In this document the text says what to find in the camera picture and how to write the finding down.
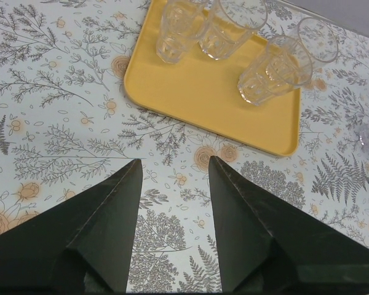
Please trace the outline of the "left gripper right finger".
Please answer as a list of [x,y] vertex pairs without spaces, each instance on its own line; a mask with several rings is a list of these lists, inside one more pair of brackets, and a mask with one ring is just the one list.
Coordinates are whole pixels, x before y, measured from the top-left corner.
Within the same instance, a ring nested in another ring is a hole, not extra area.
[[369,249],[257,186],[208,165],[224,292],[369,292]]

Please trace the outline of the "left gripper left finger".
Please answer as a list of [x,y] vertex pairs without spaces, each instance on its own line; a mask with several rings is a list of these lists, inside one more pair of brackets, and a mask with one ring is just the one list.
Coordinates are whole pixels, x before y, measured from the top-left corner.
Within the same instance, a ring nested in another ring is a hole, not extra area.
[[83,292],[90,275],[127,288],[142,188],[141,160],[0,235],[0,291]]

